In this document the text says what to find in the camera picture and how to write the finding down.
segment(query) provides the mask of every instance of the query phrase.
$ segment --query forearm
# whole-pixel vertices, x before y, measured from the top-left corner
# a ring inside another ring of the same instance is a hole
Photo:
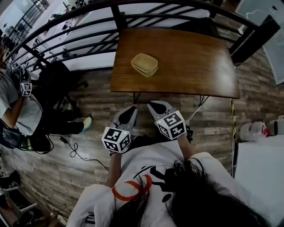
[[[197,153],[194,147],[189,143],[185,135],[180,136],[177,141],[185,160],[189,159],[192,155]]]
[[[110,169],[107,176],[106,185],[113,188],[121,175],[121,154],[113,153],[110,159]]]
[[[10,128],[14,128],[24,105],[25,97],[21,96],[12,109],[7,109],[3,121]]]

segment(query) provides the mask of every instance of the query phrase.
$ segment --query black metal railing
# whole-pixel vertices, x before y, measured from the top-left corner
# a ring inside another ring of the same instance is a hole
[[[5,46],[5,54],[7,54],[9,51],[12,51],[16,45],[24,41],[24,39],[27,37],[27,34],[32,29],[32,26],[52,1],[53,0],[34,1],[33,5],[18,21],[10,34],[7,37],[4,37],[3,41]]]
[[[135,3],[161,3],[161,5],[151,10],[148,10],[142,14],[126,15],[124,12],[121,12],[119,10],[119,5],[135,4]],[[198,32],[204,35],[209,35],[209,36],[216,37],[219,39],[223,39],[227,42],[230,42],[232,43],[232,46],[230,47],[229,51],[230,51],[233,63],[235,65],[239,65],[243,63],[247,58],[249,58],[253,53],[255,53],[261,46],[263,46],[280,29],[280,27],[272,17],[269,17],[268,19],[266,19],[262,25],[257,26],[256,24],[252,23],[251,21],[247,20],[246,18],[240,15],[224,10],[223,8],[220,7],[221,3],[222,3],[222,0],[213,0],[211,3],[209,3],[208,1],[201,1],[201,0],[187,0],[187,1],[184,1],[184,0],[101,0],[101,1],[93,2],[93,3],[90,3],[89,5],[83,6],[76,10],[69,11],[68,13],[61,15],[60,17],[57,17],[53,19],[52,21],[50,21],[49,23],[40,27],[38,30],[33,32],[31,35],[29,35],[16,48],[14,48],[14,50],[7,56],[6,61],[11,61],[11,63],[20,61],[18,63],[21,65],[24,65],[28,63],[30,60],[34,58],[39,58],[42,54],[46,52],[50,52],[51,56],[44,58],[44,61],[50,60],[52,58],[56,58],[56,60],[63,62],[63,61],[67,61],[67,60],[71,60],[75,58],[81,58],[84,56],[115,52],[116,51],[115,46],[118,43],[119,34],[122,29],[138,27],[138,26],[156,27],[155,25],[157,23],[163,20],[166,20],[166,19],[182,19],[187,22],[182,23],[181,25],[177,25],[177,26],[162,27],[162,28]],[[162,12],[159,12],[159,13],[156,12],[157,10],[161,10],[165,7],[168,8],[172,4],[174,4],[175,6],[173,6],[170,9],[166,9]],[[83,23],[75,27],[71,27],[69,29],[66,29],[38,43],[34,47],[31,47],[31,48],[27,47],[28,42],[36,38],[39,34],[43,33],[44,31],[49,30],[50,28],[56,26],[59,23],[62,23],[66,20],[75,18],[79,15],[86,14],[91,11],[108,8],[108,7],[111,8],[113,17],[99,19],[96,21],[91,21],[91,22]],[[180,11],[173,13],[173,14],[169,13],[177,9],[179,9]],[[209,18],[196,18],[192,16],[183,15],[185,13],[193,12],[195,10],[200,10],[200,9],[209,11],[210,12]],[[237,21],[238,23],[245,25],[246,30],[244,31],[243,34],[241,34],[236,28],[231,27],[226,24],[222,24],[220,22],[217,22],[215,20],[216,15],[222,15],[234,21]],[[137,19],[140,19],[140,18],[143,18],[143,20],[137,22],[134,25],[130,25],[136,22]],[[117,29],[99,31],[99,32],[88,34],[88,35],[82,35],[80,37],[76,37],[76,38],[73,38],[67,41],[63,41],[52,47],[46,48],[45,50],[39,53],[34,51],[37,47],[42,46],[46,42],[56,37],[59,37],[63,34],[81,29],[83,27],[88,27],[91,25],[96,25],[99,23],[104,23],[104,22],[109,22],[109,21],[114,21]],[[213,32],[202,30],[202,29],[192,30],[191,26],[194,24],[209,25],[210,27],[212,27]],[[232,39],[232,38],[220,35],[216,31],[216,28],[220,28],[223,30],[227,30],[231,33],[237,34],[238,38]],[[55,53],[55,54],[51,52],[53,49],[64,46],[66,44],[73,43],[79,40],[84,40],[84,39],[86,40],[88,38],[96,37],[99,35],[107,35],[107,36],[97,43],[90,43],[90,44],[82,45],[82,46],[71,48],[71,49],[64,49],[63,51]],[[90,47],[91,49],[86,51],[86,53],[82,53],[79,55],[70,54],[72,51],[81,50],[81,49],[90,48]],[[17,56],[15,60],[11,60],[11,58],[15,56],[21,48],[24,48],[26,51],[23,54]],[[24,57],[28,53],[31,53],[33,56],[30,58],[26,58],[25,60],[21,60],[22,57]],[[34,70],[38,69],[35,67],[33,63],[28,65],[28,68],[30,67],[33,67]]]

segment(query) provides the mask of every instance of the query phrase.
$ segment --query office chair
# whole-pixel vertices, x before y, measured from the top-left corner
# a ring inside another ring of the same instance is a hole
[[[41,54],[34,64],[33,70],[37,67],[41,69],[36,85],[41,88],[44,100],[51,108],[57,104],[57,110],[59,110],[64,99],[67,99],[74,112],[79,112],[79,108],[76,106],[76,102],[71,100],[69,92],[80,86],[88,87],[88,83],[83,81],[77,84],[69,69],[62,62],[53,61],[43,66],[41,63],[43,57],[44,54]]]

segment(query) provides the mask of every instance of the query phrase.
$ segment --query white cube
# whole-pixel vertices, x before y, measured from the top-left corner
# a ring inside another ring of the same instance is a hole
[[[185,120],[178,110],[160,120],[157,120],[156,124],[160,133],[168,137],[170,140],[186,133]]]
[[[106,127],[102,137],[103,145],[107,150],[123,152],[130,144],[130,133],[128,131]]]
[[[22,96],[30,96],[32,92],[32,84],[31,83],[21,83],[20,85],[20,93]]]

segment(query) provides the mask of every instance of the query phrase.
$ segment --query table top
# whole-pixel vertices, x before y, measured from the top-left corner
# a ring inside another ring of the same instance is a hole
[[[158,60],[158,70],[152,77],[147,78],[132,67],[130,62],[139,53]],[[234,66],[224,41],[160,28],[122,31],[110,91],[240,98]]]

